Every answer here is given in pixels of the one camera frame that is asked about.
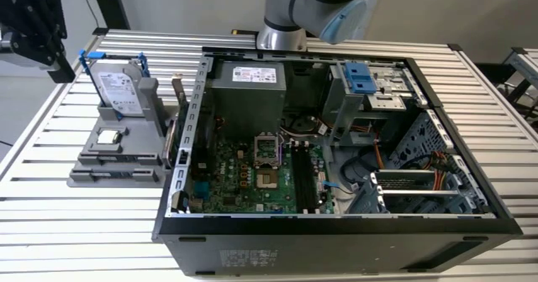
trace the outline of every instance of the white wall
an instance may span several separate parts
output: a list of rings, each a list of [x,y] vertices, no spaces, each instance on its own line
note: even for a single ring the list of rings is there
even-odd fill
[[[121,0],[131,29],[228,35],[259,30],[264,0]]]
[[[99,25],[105,27],[96,0],[88,1],[93,8]],[[66,39],[62,40],[62,43],[66,52],[65,57],[70,63],[76,59],[78,50],[85,46],[96,25],[85,0],[61,0],[61,5],[66,27]],[[36,68],[20,67],[6,62],[0,62],[0,77],[1,76],[48,77],[48,74]]]
[[[458,43],[499,62],[510,47],[538,47],[538,0],[379,0],[367,40]]]

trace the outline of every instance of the black cable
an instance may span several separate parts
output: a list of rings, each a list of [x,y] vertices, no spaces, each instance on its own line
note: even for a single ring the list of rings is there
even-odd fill
[[[411,159],[411,160],[408,160],[402,166],[400,166],[400,170],[402,169],[406,169],[411,164],[414,164],[416,161],[419,161],[420,159],[424,159],[424,158],[427,158],[427,157],[430,157],[431,156],[431,154],[423,154],[423,155],[420,155],[420,156],[418,156],[418,157],[415,157],[414,159]]]
[[[92,6],[89,5],[89,1],[88,1],[88,0],[85,0],[85,4],[86,4],[86,7],[89,8],[89,12],[92,13],[92,16],[93,16],[95,25],[96,25],[96,27],[99,28],[97,18],[96,18],[96,16],[95,16],[93,9],[92,9]]]
[[[339,189],[341,192],[344,192],[347,195],[352,195],[351,192],[347,192],[344,189],[341,189],[339,186],[332,186],[332,189]]]
[[[8,142],[4,142],[2,140],[0,140],[0,144],[8,145],[9,147],[13,146],[13,144],[9,144]]]
[[[355,165],[352,165],[351,168],[352,168],[352,171],[355,172],[356,176],[360,177],[360,174],[359,174],[359,172],[358,172],[356,169],[355,169]]]

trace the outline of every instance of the label sticker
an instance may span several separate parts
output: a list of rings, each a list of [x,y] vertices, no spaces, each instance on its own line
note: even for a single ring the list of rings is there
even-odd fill
[[[140,115],[141,107],[132,79],[124,73],[100,72],[103,89],[112,108],[123,115]]]
[[[277,250],[275,249],[223,249],[220,250],[221,266],[235,267],[273,267]]]
[[[327,125],[324,123],[321,123],[321,126],[317,129],[317,133],[321,135],[325,135],[327,133]]]
[[[276,82],[275,68],[236,67],[233,68],[233,82]]]

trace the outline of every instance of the blue plastic tab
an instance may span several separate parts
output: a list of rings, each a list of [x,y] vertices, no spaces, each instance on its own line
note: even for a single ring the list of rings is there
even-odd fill
[[[85,74],[89,76],[89,79],[92,80],[92,85],[93,85],[95,91],[97,92],[99,99],[101,100],[100,105],[104,106],[104,99],[103,99],[101,93],[99,92],[97,85],[95,84],[92,72],[89,71],[89,67],[88,67],[88,65],[86,65],[85,59],[86,59],[86,58],[85,58],[85,50],[81,49],[81,50],[78,51],[78,62],[80,62],[80,65],[82,66],[82,69],[84,69]],[[120,116],[121,116],[121,114],[120,114],[119,112],[116,112],[117,120],[121,119]]]
[[[337,183],[329,183],[327,180],[323,180],[323,185],[328,186],[329,188],[339,188]]]
[[[141,76],[151,77],[149,68],[148,68],[148,59],[147,59],[144,53],[141,53],[141,52],[139,53],[137,59],[140,60],[140,64],[141,64]]]
[[[345,63],[344,74],[351,84],[351,92],[358,94],[374,94],[378,86],[371,79],[370,69],[364,63]]]
[[[86,53],[86,58],[92,59],[92,60],[101,60],[107,57],[107,54],[104,52],[100,51],[89,51]]]

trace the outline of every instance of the aluminum slotted table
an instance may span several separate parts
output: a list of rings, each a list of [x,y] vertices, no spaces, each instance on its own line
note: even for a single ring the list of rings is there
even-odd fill
[[[193,80],[201,46],[253,48],[252,36],[169,35],[111,30],[86,50],[148,57],[159,94],[171,75]],[[538,135],[463,52],[447,45],[308,40],[311,52],[415,59],[524,236],[440,274],[224,277],[227,281],[538,280]],[[80,67],[58,85],[0,164],[0,280],[189,279],[164,245],[151,243],[160,189],[68,188],[65,179],[97,117],[99,98]]]

